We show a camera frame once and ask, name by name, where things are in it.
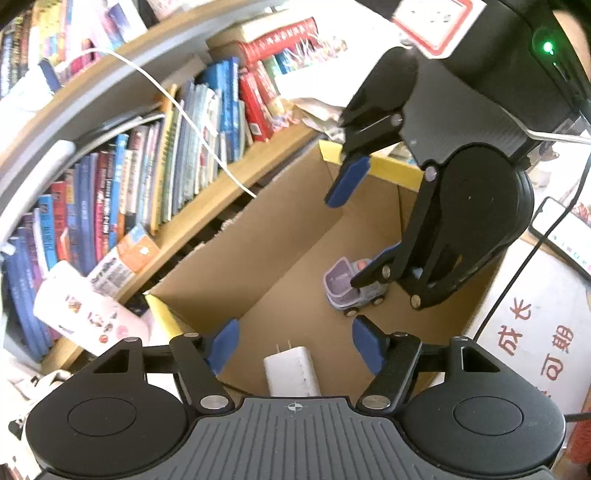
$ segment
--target green led light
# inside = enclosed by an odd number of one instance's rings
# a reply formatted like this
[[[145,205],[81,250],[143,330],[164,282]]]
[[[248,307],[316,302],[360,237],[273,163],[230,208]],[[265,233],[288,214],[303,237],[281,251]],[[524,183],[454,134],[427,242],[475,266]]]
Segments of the green led light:
[[[543,49],[546,53],[554,55],[554,44],[551,41],[547,41],[546,43],[544,43]]]

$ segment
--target smartphone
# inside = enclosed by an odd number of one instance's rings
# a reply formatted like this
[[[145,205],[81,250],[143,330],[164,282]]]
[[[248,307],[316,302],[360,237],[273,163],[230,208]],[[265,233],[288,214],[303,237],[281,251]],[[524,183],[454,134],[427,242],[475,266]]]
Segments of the smartphone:
[[[530,223],[530,232],[542,238],[565,208],[560,202],[546,197]],[[591,228],[587,223],[569,212],[550,234],[546,244],[585,280],[591,281]]]

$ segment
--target toy wheel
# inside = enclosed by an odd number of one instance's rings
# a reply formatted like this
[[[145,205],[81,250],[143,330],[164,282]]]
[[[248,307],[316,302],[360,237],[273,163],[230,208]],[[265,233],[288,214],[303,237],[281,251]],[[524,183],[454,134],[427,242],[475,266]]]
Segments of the toy wheel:
[[[379,297],[375,297],[372,301],[371,301],[371,305],[373,305],[374,307],[377,307],[378,305],[381,305],[382,303],[384,303],[385,297],[383,295],[380,295]]]
[[[343,313],[345,314],[346,317],[351,318],[359,313],[359,309],[353,307],[352,309],[346,309]]]

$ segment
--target wooden shelf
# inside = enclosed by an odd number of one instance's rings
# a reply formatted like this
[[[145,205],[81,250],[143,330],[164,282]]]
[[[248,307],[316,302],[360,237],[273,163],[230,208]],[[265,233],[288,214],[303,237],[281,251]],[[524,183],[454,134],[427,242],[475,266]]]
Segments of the wooden shelf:
[[[253,145],[243,159],[230,166],[230,171],[242,184],[250,187],[305,146],[315,135],[316,132],[304,125],[290,127],[275,134],[269,143]],[[221,173],[178,215],[160,227],[155,238],[160,254],[120,292],[116,300],[121,303],[129,300],[189,239],[241,194],[242,189],[228,175]],[[61,338],[43,360],[42,373],[67,369],[82,351],[75,343]]]

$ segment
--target toy car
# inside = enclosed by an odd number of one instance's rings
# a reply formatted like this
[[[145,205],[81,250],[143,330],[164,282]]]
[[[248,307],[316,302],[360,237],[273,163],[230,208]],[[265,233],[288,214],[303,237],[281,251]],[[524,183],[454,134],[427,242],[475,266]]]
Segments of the toy car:
[[[351,287],[351,278],[363,270],[369,262],[371,260],[365,258],[351,264],[343,257],[324,274],[322,280],[330,304],[347,317],[354,317],[359,313],[359,309],[368,303],[378,306],[384,301],[387,285],[375,282],[367,287]]]

